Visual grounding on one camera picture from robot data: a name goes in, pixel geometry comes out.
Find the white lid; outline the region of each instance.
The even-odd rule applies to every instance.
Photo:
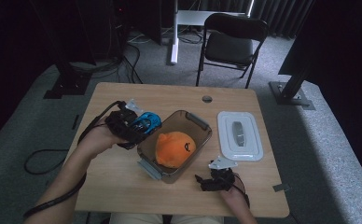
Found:
[[[259,161],[262,144],[254,116],[248,112],[222,111],[218,114],[222,154],[234,161]]]

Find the chair seat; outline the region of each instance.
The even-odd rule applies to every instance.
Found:
[[[221,33],[212,33],[207,41],[205,57],[219,63],[248,66],[253,60],[253,42]]]

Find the person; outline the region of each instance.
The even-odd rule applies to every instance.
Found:
[[[86,174],[91,161],[96,158],[97,155],[111,148],[114,144],[127,143],[127,141],[113,135],[108,127],[104,124],[104,118],[100,119],[95,126],[91,129],[86,136],[80,141],[76,149],[71,153],[68,160],[64,163],[62,170],[56,176],[54,181],[50,184],[48,189],[39,198],[36,205],[46,203],[50,200],[58,198],[70,189],[73,189]],[[235,185],[241,186],[242,183],[239,178],[235,178]],[[253,217],[247,202],[244,199],[243,194],[232,187],[229,191],[221,190],[219,192],[224,200],[224,203],[230,208],[233,214],[238,218],[242,224],[256,224],[257,221]],[[74,218],[74,210],[77,203],[77,193],[62,203],[57,203],[47,209],[44,209],[38,213],[32,214],[24,220],[24,224],[45,224],[45,223],[72,223]],[[140,218],[138,215],[133,214],[115,214],[112,216],[111,223],[126,223],[128,218]],[[161,215],[151,215],[151,217],[161,218]],[[176,220],[178,223],[204,223],[199,222],[201,219],[205,219],[206,223],[223,223],[223,218],[217,217],[193,217],[193,216],[174,216],[172,223]]]

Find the desk leg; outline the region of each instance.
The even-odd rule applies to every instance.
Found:
[[[173,36],[173,47],[172,47],[172,64],[177,64],[178,59],[178,22],[177,22],[177,14],[178,14],[178,0],[174,0],[174,36]]]

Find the black chair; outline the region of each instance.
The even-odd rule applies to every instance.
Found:
[[[204,22],[203,43],[199,62],[196,86],[204,64],[226,67],[244,71],[243,78],[251,66],[245,88],[253,75],[260,47],[268,35],[268,24],[265,21],[251,19],[246,16],[232,16],[225,13],[214,13]],[[258,44],[254,49],[253,40]]]

